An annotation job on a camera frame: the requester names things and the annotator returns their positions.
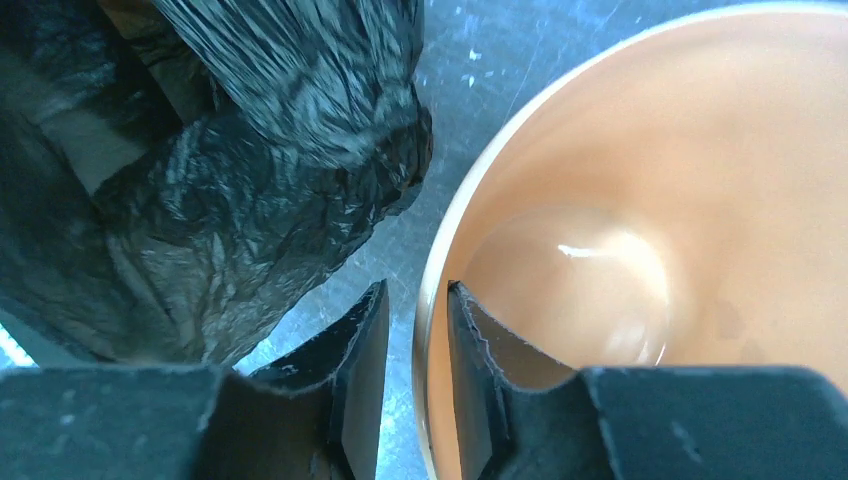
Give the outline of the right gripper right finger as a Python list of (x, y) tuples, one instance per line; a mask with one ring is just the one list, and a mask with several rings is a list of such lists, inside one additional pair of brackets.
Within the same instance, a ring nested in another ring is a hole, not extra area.
[(843, 479), (847, 400), (789, 366), (574, 370), (447, 289), (465, 479)]

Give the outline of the black plastic trash bag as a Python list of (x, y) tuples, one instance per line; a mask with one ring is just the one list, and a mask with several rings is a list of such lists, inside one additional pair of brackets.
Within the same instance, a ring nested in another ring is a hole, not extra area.
[(232, 365), (416, 199), (420, 1), (5, 1), (1, 307)]

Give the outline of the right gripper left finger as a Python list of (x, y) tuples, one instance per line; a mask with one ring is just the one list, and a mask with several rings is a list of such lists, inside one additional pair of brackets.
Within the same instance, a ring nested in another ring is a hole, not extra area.
[(244, 376), (89, 364), (1, 374), (5, 479), (371, 479), (389, 333), (385, 281)]

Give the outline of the orange trash bin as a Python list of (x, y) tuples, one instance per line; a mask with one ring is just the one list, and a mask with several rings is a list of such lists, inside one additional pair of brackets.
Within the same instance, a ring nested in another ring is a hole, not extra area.
[(433, 479), (461, 476), (447, 285), (561, 362), (790, 364), (847, 384), (847, 8), (652, 27), (545, 88), (451, 200), (413, 380)]

